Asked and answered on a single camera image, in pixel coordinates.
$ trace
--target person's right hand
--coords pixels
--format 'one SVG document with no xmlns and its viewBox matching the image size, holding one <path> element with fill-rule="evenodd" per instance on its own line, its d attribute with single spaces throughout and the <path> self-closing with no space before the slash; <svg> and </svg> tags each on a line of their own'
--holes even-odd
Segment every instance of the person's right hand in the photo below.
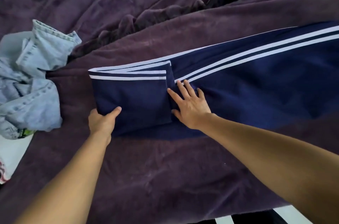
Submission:
<svg viewBox="0 0 339 224">
<path fill-rule="evenodd" d="M 178 104 L 180 111 L 172 110 L 172 113 L 187 127 L 191 129 L 199 129 L 203 117 L 211 113 L 211 110 L 205 100 L 204 93 L 198 88 L 198 95 L 195 94 L 187 80 L 184 80 L 185 86 L 181 81 L 177 82 L 179 90 L 184 97 L 184 100 L 173 90 L 167 89 L 169 95 Z"/>
</svg>

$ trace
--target purple blanket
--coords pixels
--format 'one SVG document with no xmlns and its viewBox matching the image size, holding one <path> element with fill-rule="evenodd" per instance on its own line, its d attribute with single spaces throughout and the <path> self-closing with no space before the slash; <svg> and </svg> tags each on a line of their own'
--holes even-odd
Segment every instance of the purple blanket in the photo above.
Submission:
<svg viewBox="0 0 339 224">
<path fill-rule="evenodd" d="M 39 16 L 65 32 L 76 28 L 88 39 L 109 25 L 116 27 L 126 14 L 135 16 L 152 5 L 184 6 L 195 0 L 146 0 L 152 1 L 149 5 L 141 1 L 145 0 L 10 2 L 1 9 L 6 14 L 0 14 L 4 23 L 0 30 L 28 29 L 30 18 Z M 64 123 L 60 129 L 35 134 L 12 179 L 0 191 L 1 222 L 11 223 L 88 136 L 87 116 L 95 106 L 89 68 L 152 59 L 272 29 L 339 20 L 338 9 L 339 0 L 239 0 L 150 26 L 49 73 L 59 90 Z M 277 131 L 339 153 L 338 120 L 336 113 Z M 116 138 L 106 151 L 88 223 L 193 223 L 285 204 L 208 137 L 172 142 Z"/>
</svg>

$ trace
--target navy blue fabric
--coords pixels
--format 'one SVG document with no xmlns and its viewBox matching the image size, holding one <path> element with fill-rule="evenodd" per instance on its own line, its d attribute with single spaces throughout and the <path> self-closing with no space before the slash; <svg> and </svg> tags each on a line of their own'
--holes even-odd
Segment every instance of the navy blue fabric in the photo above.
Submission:
<svg viewBox="0 0 339 224">
<path fill-rule="evenodd" d="M 166 73 L 151 73 L 159 70 Z M 179 92 L 175 80 L 183 78 L 204 91 L 220 117 L 274 129 L 339 109 L 339 27 L 322 22 L 275 30 L 152 61 L 95 68 L 90 75 L 99 113 L 123 108 L 113 136 L 199 136 L 171 116 L 177 105 L 166 88 Z M 162 79 L 143 80 L 149 77 Z"/>
</svg>

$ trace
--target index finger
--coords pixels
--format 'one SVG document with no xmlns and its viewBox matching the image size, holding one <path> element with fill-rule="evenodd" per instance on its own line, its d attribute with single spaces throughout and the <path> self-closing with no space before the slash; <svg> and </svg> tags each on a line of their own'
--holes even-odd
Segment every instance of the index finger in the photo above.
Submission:
<svg viewBox="0 0 339 224">
<path fill-rule="evenodd" d="M 174 92 L 172 89 L 168 88 L 167 93 L 169 93 L 169 95 L 177 103 L 177 105 L 179 105 L 179 103 L 181 103 L 183 101 L 183 99 L 176 92 Z"/>
</svg>

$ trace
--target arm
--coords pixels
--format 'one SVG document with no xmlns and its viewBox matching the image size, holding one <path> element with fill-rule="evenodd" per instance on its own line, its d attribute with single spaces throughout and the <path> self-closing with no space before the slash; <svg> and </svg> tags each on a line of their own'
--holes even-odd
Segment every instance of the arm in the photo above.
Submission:
<svg viewBox="0 0 339 224">
<path fill-rule="evenodd" d="M 111 141 L 115 118 L 120 111 L 117 107 L 106 116 L 91 111 L 88 139 L 15 224 L 86 223 L 106 146 Z"/>
<path fill-rule="evenodd" d="M 314 224 L 339 223 L 339 155 L 267 130 L 212 114 L 203 92 L 178 82 L 184 97 L 168 90 L 186 126 L 210 136 L 238 158 L 263 184 Z"/>
</svg>

